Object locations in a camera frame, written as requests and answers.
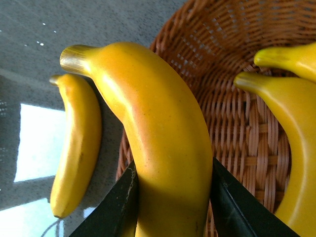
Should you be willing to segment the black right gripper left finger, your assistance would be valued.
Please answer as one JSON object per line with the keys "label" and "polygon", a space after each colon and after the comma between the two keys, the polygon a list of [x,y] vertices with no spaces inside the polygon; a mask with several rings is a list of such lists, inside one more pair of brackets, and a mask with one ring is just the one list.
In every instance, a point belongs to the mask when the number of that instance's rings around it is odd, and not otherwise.
{"label": "black right gripper left finger", "polygon": [[138,217],[138,176],[131,162],[72,237],[133,237]]}

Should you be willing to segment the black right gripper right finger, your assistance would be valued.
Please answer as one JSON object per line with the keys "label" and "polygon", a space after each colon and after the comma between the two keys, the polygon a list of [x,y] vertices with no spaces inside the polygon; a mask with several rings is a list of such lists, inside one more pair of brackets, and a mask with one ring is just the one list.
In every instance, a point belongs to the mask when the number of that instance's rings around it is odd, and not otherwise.
{"label": "black right gripper right finger", "polygon": [[266,209],[216,158],[213,159],[211,206],[220,237],[297,237]]}

